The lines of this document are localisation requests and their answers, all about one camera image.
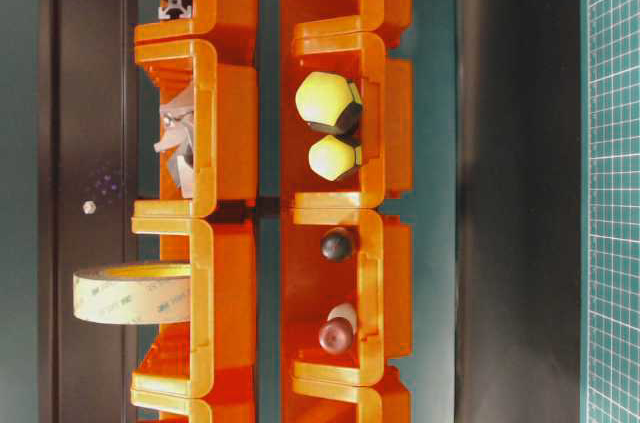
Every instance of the black surface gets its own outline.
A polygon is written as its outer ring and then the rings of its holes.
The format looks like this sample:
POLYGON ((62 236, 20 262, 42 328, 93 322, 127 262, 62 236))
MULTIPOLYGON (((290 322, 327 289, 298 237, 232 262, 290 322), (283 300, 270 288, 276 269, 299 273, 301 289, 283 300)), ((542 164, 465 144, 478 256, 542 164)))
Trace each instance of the black surface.
POLYGON ((579 421, 579 0, 459 0, 457 421, 579 421))
POLYGON ((40 5, 40 421, 135 421, 135 329, 75 319, 72 275, 136 256, 136 0, 40 5))

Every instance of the small screw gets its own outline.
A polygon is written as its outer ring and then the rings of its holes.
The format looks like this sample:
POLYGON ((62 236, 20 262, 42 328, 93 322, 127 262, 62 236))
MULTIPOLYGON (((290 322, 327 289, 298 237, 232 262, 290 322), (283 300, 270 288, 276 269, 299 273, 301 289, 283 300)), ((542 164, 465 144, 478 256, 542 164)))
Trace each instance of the small screw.
POLYGON ((82 205, 82 211, 84 211, 85 215, 93 215, 96 212, 96 209, 96 204, 91 200, 85 201, 82 205))

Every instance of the black metal frame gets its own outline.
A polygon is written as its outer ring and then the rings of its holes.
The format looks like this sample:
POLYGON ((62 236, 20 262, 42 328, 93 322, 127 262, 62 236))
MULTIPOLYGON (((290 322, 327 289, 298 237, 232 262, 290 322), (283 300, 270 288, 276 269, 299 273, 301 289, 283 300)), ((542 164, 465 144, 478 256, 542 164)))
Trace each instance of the black metal frame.
POLYGON ((83 421, 89 416, 87 409, 90 408, 108 408, 108 411, 91 413, 92 421, 133 422, 136 420, 135 408, 129 403, 128 379, 137 363, 135 328, 104 328, 74 321, 68 280, 70 272, 78 267, 107 262, 113 264, 116 261, 111 260, 116 259, 131 260, 137 253, 136 239, 130 232, 130 216, 137 196, 137 70, 133 62, 137 0, 87 0, 84 9, 79 8, 79 3, 82 2, 39 0, 40 422, 70 421, 70 417, 76 415, 76 421, 83 421), (81 27, 83 19, 96 11, 97 5, 105 3, 110 8, 119 8, 119 16, 116 16, 119 20, 110 20, 108 25, 111 26, 103 29, 88 25, 86 31, 78 35, 78 44, 69 48, 69 41, 73 43, 73 38, 70 39, 65 25, 69 27, 71 22, 81 27), (84 42, 91 43, 93 36, 107 40, 115 49, 105 56, 97 54, 97 44, 85 47, 84 42), (68 77, 78 71, 75 66, 81 67, 81 61, 93 61, 91 59, 95 58, 105 58, 99 64, 103 64, 105 69, 110 68, 105 71, 105 78, 119 81, 119 84, 110 87, 107 92, 110 94, 97 94, 95 101, 86 101, 80 95, 82 91, 86 95, 86 85, 90 83, 83 83, 82 77, 77 83, 70 82, 68 77), (76 85, 82 90, 77 93, 77 98, 74 97, 76 85), (79 120, 75 110, 82 115, 79 120), (99 124, 107 115, 117 121, 110 125, 99 124), (86 135, 85 124, 91 125, 92 137, 86 143, 88 147, 76 152, 69 140, 82 140, 86 135), (76 129, 77 135, 69 134, 76 129), (107 148, 98 140, 104 141, 107 148), (85 216, 81 207, 86 194, 80 185, 75 185, 74 178, 78 172, 85 171, 83 165, 88 173, 91 164, 87 163, 88 157, 94 151, 119 155, 113 164, 114 174, 121 176, 118 179, 121 186, 115 201, 105 202, 98 208, 99 216, 85 216), (69 165, 69 161, 77 161, 80 167, 70 169, 76 165, 69 165), (83 220, 78 215, 100 219, 87 225, 84 223, 92 220, 83 220), (95 245, 97 248, 98 254, 95 259, 92 257, 93 261, 78 261, 74 257, 78 253, 70 247, 68 237, 75 232, 82 235, 83 241, 76 243, 78 247, 95 245), (105 238, 114 238, 113 250, 100 250, 109 248, 105 238), (70 342, 73 348, 71 355, 68 350, 70 342), (90 389, 84 384, 88 379, 87 368, 96 372, 90 389))

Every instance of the tape roll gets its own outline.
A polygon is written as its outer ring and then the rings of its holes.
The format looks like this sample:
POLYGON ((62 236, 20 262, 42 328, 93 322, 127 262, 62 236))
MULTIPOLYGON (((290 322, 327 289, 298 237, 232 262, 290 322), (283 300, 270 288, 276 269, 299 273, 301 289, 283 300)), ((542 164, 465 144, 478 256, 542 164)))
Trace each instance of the tape roll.
POLYGON ((73 275, 76 318, 115 325, 189 321, 191 268, 153 263, 77 271, 73 275))

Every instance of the cutting mat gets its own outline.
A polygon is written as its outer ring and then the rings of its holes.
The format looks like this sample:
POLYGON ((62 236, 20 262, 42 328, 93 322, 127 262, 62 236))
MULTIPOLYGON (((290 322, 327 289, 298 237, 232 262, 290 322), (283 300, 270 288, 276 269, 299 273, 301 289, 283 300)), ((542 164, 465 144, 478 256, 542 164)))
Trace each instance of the cutting mat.
POLYGON ((640 422, 640 0, 586 0, 587 422, 640 422))

